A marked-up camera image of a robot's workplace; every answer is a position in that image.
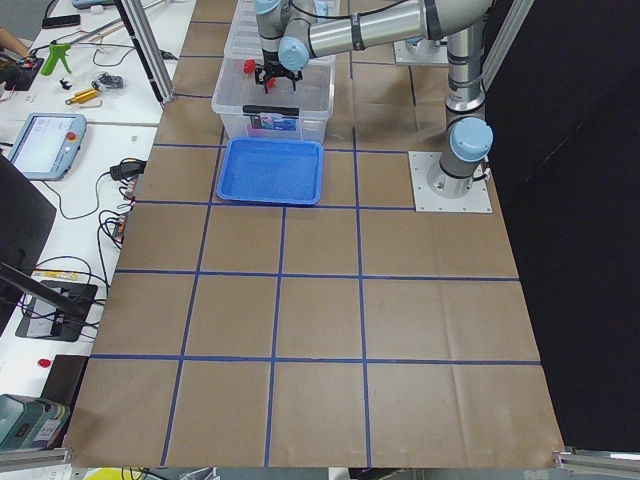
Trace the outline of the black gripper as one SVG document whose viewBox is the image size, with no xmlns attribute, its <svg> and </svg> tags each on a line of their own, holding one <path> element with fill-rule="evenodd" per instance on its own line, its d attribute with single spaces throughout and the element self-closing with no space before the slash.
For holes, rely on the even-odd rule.
<svg viewBox="0 0 640 480">
<path fill-rule="evenodd" d="M 286 69 L 277 60 L 264 60 L 262 63 L 257 63 L 254 70 L 254 80 L 257 85 L 264 86 L 265 94 L 269 93 L 270 85 L 274 83 L 277 78 L 287 78 L 292 82 L 293 92 L 297 91 L 297 82 L 303 79 L 301 71 L 292 72 Z"/>
</svg>

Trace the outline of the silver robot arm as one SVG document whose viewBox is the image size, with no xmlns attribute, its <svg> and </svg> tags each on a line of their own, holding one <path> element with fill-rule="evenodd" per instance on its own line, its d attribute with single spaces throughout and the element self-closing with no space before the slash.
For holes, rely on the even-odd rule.
<svg viewBox="0 0 640 480">
<path fill-rule="evenodd" d="M 301 81 L 312 60 L 389 45 L 394 62 L 429 66 L 438 46 L 448 69 L 446 143 L 426 181 L 438 196 L 460 199 L 482 180 L 477 169 L 489 154 L 493 131 L 485 121 L 485 26 L 490 1 L 396 1 L 348 15 L 321 14 L 314 1 L 253 4 L 263 61 L 255 81 Z"/>
</svg>

